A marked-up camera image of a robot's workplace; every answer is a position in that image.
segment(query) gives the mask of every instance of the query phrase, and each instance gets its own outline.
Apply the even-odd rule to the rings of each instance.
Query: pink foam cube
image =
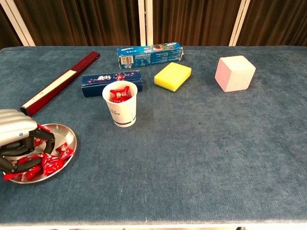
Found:
[[[215,79],[224,92],[246,90],[255,70],[244,56],[221,57]]]

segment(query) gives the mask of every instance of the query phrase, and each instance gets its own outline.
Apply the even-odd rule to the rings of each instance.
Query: brown curtain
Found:
[[[307,0],[251,0],[237,46],[307,46]]]
[[[37,46],[140,45],[138,0],[14,0]]]
[[[241,0],[154,0],[153,41],[227,46]]]
[[[14,27],[0,5],[0,49],[22,45],[23,44],[15,32]]]

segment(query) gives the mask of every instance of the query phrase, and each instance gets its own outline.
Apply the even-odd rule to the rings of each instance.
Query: robotic hand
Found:
[[[34,138],[45,140],[44,152],[51,154],[55,145],[53,133],[41,127],[31,117],[15,109],[0,109],[0,171],[21,173],[40,164],[41,159],[33,159],[18,165],[5,158],[33,152],[35,149]]]

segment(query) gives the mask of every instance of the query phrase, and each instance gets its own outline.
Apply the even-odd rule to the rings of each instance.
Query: white stripe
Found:
[[[142,229],[142,230],[150,230],[150,229],[196,229],[196,228],[225,228],[229,230],[235,230],[237,227],[245,227],[246,230],[271,230],[271,229],[279,229],[279,230],[305,230],[307,228],[307,223],[229,223],[229,224],[140,224],[140,225],[83,225],[83,224],[74,224],[74,225],[10,225],[0,226],[0,230],[50,230],[50,229],[58,229],[58,230],[66,230],[66,229],[78,229],[78,230],[98,230],[98,229],[113,229],[113,230],[122,230],[122,229]]]
[[[57,78],[54,82],[52,82],[50,85],[48,85],[45,89],[43,89],[41,92],[39,92],[37,95],[35,95],[33,98],[31,98],[26,104],[23,105],[23,107],[27,108],[33,103],[37,102],[39,99],[44,97],[47,93],[54,90],[56,87],[61,85],[64,81],[66,81],[68,78],[70,78],[72,75],[74,75],[77,71],[74,70],[68,70],[66,73],[61,75],[59,78]]]

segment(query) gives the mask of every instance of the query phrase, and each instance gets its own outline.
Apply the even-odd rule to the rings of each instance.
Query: yellow sponge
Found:
[[[192,69],[175,62],[169,63],[154,77],[154,83],[175,92],[191,75]]]

